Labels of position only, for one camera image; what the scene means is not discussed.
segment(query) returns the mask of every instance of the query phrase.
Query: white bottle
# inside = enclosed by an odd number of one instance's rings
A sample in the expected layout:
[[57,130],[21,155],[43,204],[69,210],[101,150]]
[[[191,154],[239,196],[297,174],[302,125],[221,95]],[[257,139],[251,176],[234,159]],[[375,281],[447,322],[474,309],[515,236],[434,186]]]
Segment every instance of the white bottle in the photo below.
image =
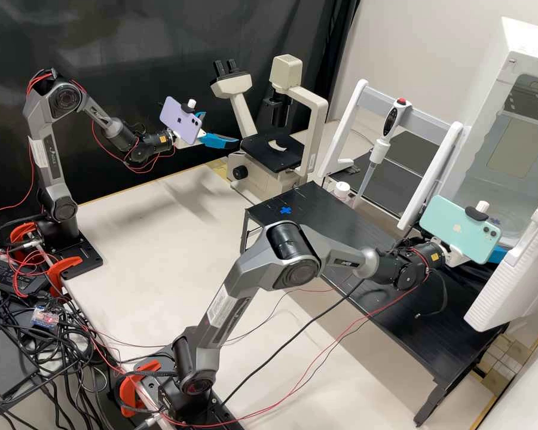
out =
[[343,203],[348,204],[351,201],[349,191],[351,191],[351,186],[348,183],[337,182],[335,188],[333,189],[333,195]]

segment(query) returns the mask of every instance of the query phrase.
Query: black backdrop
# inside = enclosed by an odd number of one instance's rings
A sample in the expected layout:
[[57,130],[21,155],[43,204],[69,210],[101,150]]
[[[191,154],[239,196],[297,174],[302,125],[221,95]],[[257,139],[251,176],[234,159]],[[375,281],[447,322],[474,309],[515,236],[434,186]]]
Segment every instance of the black backdrop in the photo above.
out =
[[[110,115],[159,130],[166,96],[194,98],[206,110],[207,131],[239,136],[228,100],[215,98],[212,61],[234,57],[251,73],[246,93],[265,129],[271,61],[303,60],[303,86],[330,99],[335,71],[354,16],[355,0],[0,0],[0,207],[27,191],[30,166],[22,117],[28,79],[42,67],[75,78]],[[306,127],[308,112],[292,110],[291,128]],[[66,182],[84,202],[225,155],[202,145],[158,161],[138,176],[99,149],[87,116],[54,125]],[[27,202],[0,213],[0,223],[36,212]]]

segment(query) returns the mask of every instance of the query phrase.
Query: purple iphone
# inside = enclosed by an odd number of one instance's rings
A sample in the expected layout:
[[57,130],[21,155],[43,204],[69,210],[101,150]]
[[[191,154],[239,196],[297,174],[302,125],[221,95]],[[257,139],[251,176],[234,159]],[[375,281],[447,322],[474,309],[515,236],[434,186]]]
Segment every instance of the purple iphone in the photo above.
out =
[[193,113],[187,113],[177,100],[167,97],[160,113],[160,121],[184,140],[193,145],[201,129],[201,120]]

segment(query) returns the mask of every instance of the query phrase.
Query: robotic arm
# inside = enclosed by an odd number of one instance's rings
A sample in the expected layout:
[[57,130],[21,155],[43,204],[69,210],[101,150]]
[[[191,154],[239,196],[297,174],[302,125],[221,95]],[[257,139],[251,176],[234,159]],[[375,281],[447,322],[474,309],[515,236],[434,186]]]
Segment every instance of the robotic arm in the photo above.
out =
[[162,351],[175,364],[162,362],[161,370],[175,369],[177,376],[158,381],[158,402],[183,414],[189,405],[207,399],[219,368],[219,350],[259,288],[299,287],[326,267],[337,266],[352,268],[359,278],[406,290],[423,282],[428,269],[442,265],[443,251],[431,242],[414,250],[381,253],[351,248],[291,221],[268,225],[233,264],[199,325],[187,327]]
[[110,117],[75,81],[64,78],[54,69],[41,73],[31,80],[23,109],[38,171],[38,199],[54,222],[52,227],[59,227],[53,228],[55,236],[72,240],[79,234],[75,217],[78,206],[64,181],[52,124],[71,112],[85,112],[102,128],[104,136],[127,154],[127,161],[135,163],[170,150],[175,138],[168,129],[137,136],[122,120]]

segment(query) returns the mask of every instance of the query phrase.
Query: red clamp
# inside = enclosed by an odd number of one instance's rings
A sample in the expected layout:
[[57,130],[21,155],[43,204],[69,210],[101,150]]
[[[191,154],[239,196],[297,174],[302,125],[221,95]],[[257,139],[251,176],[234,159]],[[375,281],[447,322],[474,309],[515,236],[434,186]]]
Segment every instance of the red clamp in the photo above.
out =
[[68,257],[58,261],[48,269],[46,275],[48,275],[48,279],[53,285],[50,287],[50,295],[52,297],[60,296],[60,291],[62,290],[62,278],[60,274],[67,268],[79,265],[82,261],[81,257]]
[[[161,364],[157,360],[152,360],[149,363],[141,365],[136,370],[139,371],[158,371],[161,368]],[[120,398],[123,403],[127,404],[129,407],[133,408],[143,408],[145,405],[143,402],[136,398],[136,384],[141,381],[145,376],[143,375],[132,375],[124,379],[124,382],[120,385]],[[125,407],[121,407],[121,414],[124,417],[132,417],[136,413],[133,410],[130,410]]]
[[[18,241],[23,240],[24,236],[28,233],[31,233],[33,231],[36,231],[36,223],[34,222],[27,222],[24,224],[20,224],[19,226],[16,226],[11,232],[10,232],[10,242],[16,243]],[[22,261],[25,258],[25,254],[22,251],[15,251],[14,252],[14,258],[18,261]],[[34,258],[30,258],[28,263],[33,263]]]

